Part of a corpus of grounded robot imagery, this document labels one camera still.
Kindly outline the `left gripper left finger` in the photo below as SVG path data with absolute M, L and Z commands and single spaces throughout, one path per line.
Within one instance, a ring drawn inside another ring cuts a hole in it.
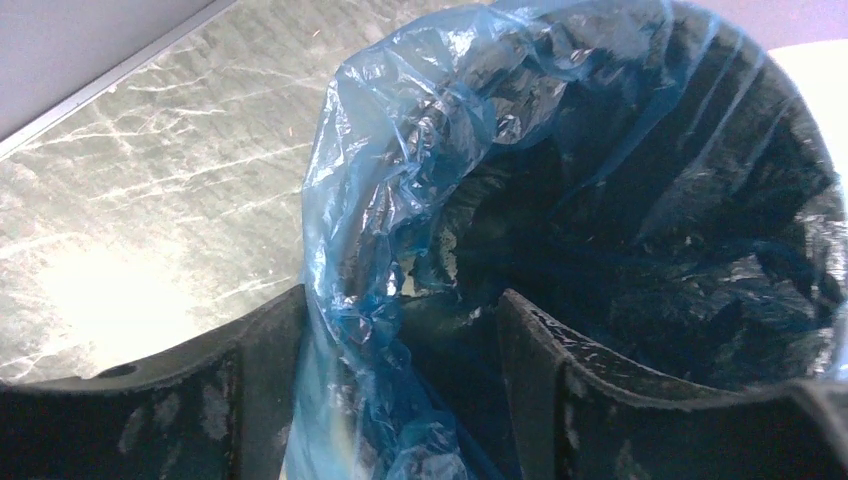
M 90 379 L 1 388 L 5 479 L 276 479 L 305 293 Z

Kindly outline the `black bin with blue bag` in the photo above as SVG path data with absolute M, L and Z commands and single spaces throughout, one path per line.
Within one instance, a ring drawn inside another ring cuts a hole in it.
M 733 393 L 847 386 L 847 211 L 793 82 L 680 1 L 422 17 L 330 81 L 302 188 L 290 479 L 528 479 L 513 290 Z

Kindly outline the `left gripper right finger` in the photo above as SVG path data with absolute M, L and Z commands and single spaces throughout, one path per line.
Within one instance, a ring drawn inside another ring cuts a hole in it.
M 636 363 L 516 291 L 497 307 L 503 374 L 528 479 L 843 479 L 847 386 L 796 380 L 733 393 Z

